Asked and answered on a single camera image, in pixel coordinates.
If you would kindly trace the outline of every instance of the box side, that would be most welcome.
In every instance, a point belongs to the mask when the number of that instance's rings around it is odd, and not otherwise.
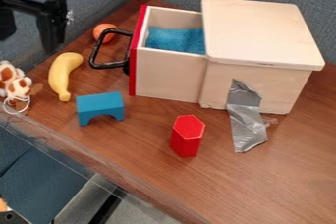
[[[150,48],[137,54],[137,95],[198,102],[205,56]]]
[[[147,6],[142,5],[138,16],[135,32],[133,34],[130,49],[130,72],[129,72],[129,95],[136,94],[136,72],[137,72],[137,47],[140,41],[143,21],[147,11]]]
[[[224,65],[209,62],[199,104],[226,109],[232,79],[242,81],[262,97],[260,112],[287,114],[291,111],[311,71]]]

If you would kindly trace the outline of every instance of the blue arch block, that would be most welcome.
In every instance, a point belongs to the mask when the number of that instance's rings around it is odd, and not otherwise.
[[[111,115],[124,120],[124,101],[121,92],[91,94],[76,97],[80,126],[88,125],[90,119],[99,115]]]

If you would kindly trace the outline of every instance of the toy fruit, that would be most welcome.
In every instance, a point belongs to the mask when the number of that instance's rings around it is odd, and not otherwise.
[[[58,93],[61,101],[70,100],[69,75],[83,62],[83,59],[82,55],[69,52],[59,55],[52,63],[49,70],[49,85]]]
[[[102,34],[102,32],[106,29],[109,29],[109,28],[117,29],[117,26],[115,26],[113,24],[99,24],[93,30],[93,37],[97,40],[99,38],[99,36]],[[107,34],[102,42],[103,43],[110,42],[113,39],[114,35],[115,35],[114,33]]]

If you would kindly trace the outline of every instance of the black handle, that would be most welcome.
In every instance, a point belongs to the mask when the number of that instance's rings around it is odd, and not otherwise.
[[[98,52],[99,49],[101,47],[101,44],[105,38],[105,36],[109,33],[117,33],[117,34],[121,34],[124,36],[127,36],[130,38],[130,43],[128,46],[128,50],[126,52],[124,61],[120,61],[120,62],[111,62],[111,63],[102,63],[102,64],[96,64],[95,63],[95,59],[98,56]],[[124,72],[126,75],[129,74],[129,52],[130,52],[130,46],[131,46],[131,41],[132,41],[132,37],[133,34],[127,31],[122,31],[122,30],[118,30],[118,29],[113,29],[113,28],[109,28],[104,30],[101,35],[99,36],[97,42],[94,45],[93,51],[91,53],[91,56],[89,57],[89,65],[96,70],[105,70],[105,69],[112,69],[112,68],[124,68]]]

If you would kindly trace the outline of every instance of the red hexagonal cup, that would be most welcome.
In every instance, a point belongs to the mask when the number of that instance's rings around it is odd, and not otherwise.
[[[197,156],[205,124],[194,115],[183,115],[175,120],[170,146],[181,157]]]

